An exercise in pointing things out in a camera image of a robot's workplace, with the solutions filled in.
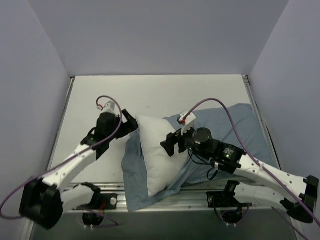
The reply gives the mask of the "white pillow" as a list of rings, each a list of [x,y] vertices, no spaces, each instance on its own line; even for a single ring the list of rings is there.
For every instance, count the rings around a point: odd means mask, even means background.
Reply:
[[[175,153],[170,157],[161,146],[167,135],[175,132],[166,119],[139,115],[137,121],[147,171],[148,196],[153,197],[177,180],[187,161],[187,153]]]

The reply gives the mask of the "striped blue beige pillowcase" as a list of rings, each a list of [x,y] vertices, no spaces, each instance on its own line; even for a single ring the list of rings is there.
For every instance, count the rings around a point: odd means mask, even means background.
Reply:
[[[193,115],[195,122],[187,132],[176,115],[138,116],[138,129],[130,134],[121,163],[129,211],[175,195],[185,184],[213,176],[231,178],[244,156],[275,166],[250,104],[197,110]]]

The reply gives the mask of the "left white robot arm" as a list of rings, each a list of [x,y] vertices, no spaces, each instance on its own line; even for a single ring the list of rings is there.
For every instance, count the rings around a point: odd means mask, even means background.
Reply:
[[[125,109],[121,115],[112,111],[101,113],[96,126],[88,132],[69,158],[24,186],[20,215],[50,230],[68,211],[100,209],[106,200],[98,186],[83,182],[70,190],[67,187],[109,149],[111,141],[129,135],[138,127],[137,120]]]

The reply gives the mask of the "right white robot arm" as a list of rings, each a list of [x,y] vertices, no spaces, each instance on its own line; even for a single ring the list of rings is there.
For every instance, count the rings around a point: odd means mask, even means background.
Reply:
[[[186,133],[179,129],[169,133],[160,145],[170,157],[188,151],[215,170],[256,182],[252,186],[229,181],[222,193],[227,206],[238,202],[265,205],[282,209],[302,223],[319,223],[315,210],[320,180],[315,176],[296,176],[270,166],[239,147],[213,139],[205,127],[191,128]]]

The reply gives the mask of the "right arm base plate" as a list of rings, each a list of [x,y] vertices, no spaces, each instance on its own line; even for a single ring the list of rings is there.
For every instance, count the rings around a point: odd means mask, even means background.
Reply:
[[[224,194],[223,191],[208,191],[206,193],[209,208],[240,208],[251,207],[252,203],[241,203],[233,195]]]

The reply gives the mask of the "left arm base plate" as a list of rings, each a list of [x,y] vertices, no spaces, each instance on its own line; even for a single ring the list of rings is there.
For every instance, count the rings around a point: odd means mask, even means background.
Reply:
[[[76,207],[76,210],[115,210],[118,203],[118,194],[116,193],[101,193],[94,196],[89,204]]]

